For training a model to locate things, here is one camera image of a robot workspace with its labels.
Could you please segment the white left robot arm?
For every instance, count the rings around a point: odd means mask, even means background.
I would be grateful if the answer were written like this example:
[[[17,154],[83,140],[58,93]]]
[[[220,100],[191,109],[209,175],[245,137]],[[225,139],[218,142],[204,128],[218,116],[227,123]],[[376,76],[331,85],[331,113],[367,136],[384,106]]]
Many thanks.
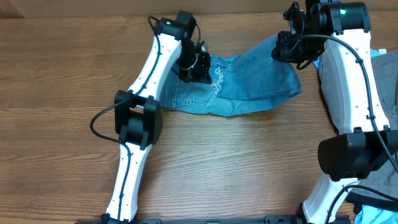
[[[204,41],[192,40],[198,25],[191,13],[179,11],[174,20],[150,16],[148,22],[154,38],[139,76],[128,90],[117,91],[113,105],[99,112],[114,111],[114,142],[120,156],[113,195],[98,223],[134,223],[144,164],[162,131],[159,98],[173,67],[185,83],[211,83],[210,55]]]

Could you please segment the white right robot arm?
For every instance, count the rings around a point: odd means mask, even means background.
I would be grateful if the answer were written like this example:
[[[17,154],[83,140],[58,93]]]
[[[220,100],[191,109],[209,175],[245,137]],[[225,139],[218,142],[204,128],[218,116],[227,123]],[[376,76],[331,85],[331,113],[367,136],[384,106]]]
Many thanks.
[[[381,108],[371,65],[371,22],[363,2],[297,2],[283,13],[290,30],[279,32],[272,58],[298,70],[319,61],[323,98],[337,136],[318,145],[322,170],[294,215],[268,215],[266,223],[348,223],[337,210],[352,189],[392,160],[397,131]]]

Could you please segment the light blue denim jeans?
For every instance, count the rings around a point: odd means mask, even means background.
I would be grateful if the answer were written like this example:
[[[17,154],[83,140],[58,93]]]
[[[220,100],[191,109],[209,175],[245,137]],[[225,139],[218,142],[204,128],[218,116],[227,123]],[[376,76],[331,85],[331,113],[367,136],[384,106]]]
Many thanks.
[[[272,110],[301,94],[302,86],[291,64],[271,57],[276,42],[273,35],[244,54],[212,55],[210,84],[185,83],[170,72],[160,96],[161,107],[235,116]]]

